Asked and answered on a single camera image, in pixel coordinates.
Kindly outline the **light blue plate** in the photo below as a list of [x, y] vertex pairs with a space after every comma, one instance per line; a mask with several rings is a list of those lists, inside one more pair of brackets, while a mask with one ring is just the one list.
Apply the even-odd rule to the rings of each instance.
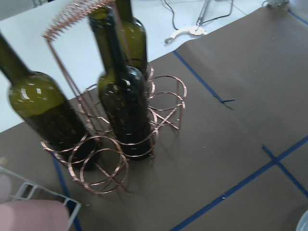
[[296, 231], [308, 231], [308, 212], [307, 211], [300, 218], [295, 230]]

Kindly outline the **middle green wine bottle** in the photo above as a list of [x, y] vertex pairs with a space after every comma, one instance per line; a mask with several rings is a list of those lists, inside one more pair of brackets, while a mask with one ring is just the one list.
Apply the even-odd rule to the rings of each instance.
[[113, 10], [99, 8], [89, 21], [105, 69], [98, 81], [99, 99], [123, 153], [132, 160], [143, 160], [152, 147], [144, 78], [125, 62]]

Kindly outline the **green wine bottle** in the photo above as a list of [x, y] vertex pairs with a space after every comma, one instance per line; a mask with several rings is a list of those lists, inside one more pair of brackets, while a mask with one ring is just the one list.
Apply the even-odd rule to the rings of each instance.
[[99, 8], [89, 21], [105, 69], [98, 81], [99, 99], [123, 153], [132, 160], [143, 160], [152, 147], [144, 78], [125, 62], [113, 10]]
[[116, 26], [126, 62], [137, 68], [147, 79], [146, 32], [143, 24], [133, 16], [129, 0], [116, 0], [115, 5], [121, 24]]
[[96, 140], [90, 139], [58, 84], [49, 75], [28, 69], [3, 36], [0, 70], [11, 83], [8, 94], [12, 108], [47, 147], [74, 168], [93, 169], [96, 156], [84, 161], [98, 148]]

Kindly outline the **rear green wine bottle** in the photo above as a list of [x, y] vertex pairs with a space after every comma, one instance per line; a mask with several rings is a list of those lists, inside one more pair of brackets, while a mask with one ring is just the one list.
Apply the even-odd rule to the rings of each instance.
[[147, 79], [146, 32], [143, 24], [133, 16], [129, 0], [116, 0], [115, 5], [121, 24], [116, 26], [126, 62], [137, 68]]

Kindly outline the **metal rod with stand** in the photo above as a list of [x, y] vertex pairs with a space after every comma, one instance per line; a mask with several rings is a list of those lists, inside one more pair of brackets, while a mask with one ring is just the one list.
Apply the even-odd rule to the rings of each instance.
[[202, 20], [204, 18], [204, 15], [207, 11], [208, 6], [209, 6], [209, 3], [210, 3], [209, 0], [204, 1], [195, 25], [190, 26], [190, 27], [182, 27], [182, 28], [177, 28], [176, 25], [175, 25], [175, 22], [174, 22], [175, 12], [174, 12], [173, 8], [167, 3], [166, 0], [164, 0], [163, 3], [167, 6], [167, 8], [172, 13], [171, 22], [172, 22], [172, 26], [175, 30], [167, 39], [165, 39], [165, 44], [171, 43], [176, 37], [178, 37], [182, 34], [189, 34], [189, 35], [193, 35], [193, 36], [202, 36], [202, 35], [208, 34], [208, 32], [206, 32], [202, 28], [202, 24], [203, 24]]

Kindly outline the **front green wine bottle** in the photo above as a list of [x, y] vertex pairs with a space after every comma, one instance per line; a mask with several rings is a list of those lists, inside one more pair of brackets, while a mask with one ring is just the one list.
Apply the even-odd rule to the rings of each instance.
[[12, 108], [47, 147], [74, 168], [93, 169], [96, 156], [84, 161], [98, 148], [96, 140], [90, 139], [58, 84], [49, 75], [28, 69], [3, 36], [0, 70], [11, 83], [8, 94]]

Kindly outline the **pink cup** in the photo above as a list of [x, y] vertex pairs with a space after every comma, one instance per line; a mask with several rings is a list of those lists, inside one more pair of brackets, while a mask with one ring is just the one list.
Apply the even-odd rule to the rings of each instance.
[[2, 231], [67, 231], [69, 212], [53, 200], [19, 200], [0, 205]]

